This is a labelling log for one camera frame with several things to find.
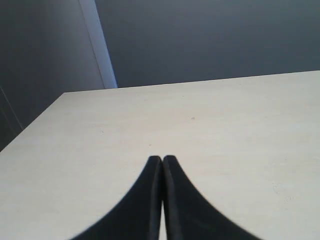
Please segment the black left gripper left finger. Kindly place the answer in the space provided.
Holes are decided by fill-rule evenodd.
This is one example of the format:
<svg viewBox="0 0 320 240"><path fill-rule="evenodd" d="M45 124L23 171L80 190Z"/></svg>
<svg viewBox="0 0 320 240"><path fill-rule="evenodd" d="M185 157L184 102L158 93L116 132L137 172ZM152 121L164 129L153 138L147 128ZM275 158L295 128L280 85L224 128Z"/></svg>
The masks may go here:
<svg viewBox="0 0 320 240"><path fill-rule="evenodd" d="M158 240L163 200L163 162L150 156L126 195L75 240Z"/></svg>

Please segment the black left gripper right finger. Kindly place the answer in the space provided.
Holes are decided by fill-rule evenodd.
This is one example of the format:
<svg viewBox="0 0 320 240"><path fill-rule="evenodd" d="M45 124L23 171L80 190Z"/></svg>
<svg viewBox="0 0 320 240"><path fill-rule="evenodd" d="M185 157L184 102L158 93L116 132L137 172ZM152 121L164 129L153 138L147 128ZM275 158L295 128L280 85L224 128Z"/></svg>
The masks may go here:
<svg viewBox="0 0 320 240"><path fill-rule="evenodd" d="M258 239L214 208L189 180L175 156L165 156L162 166L168 240Z"/></svg>

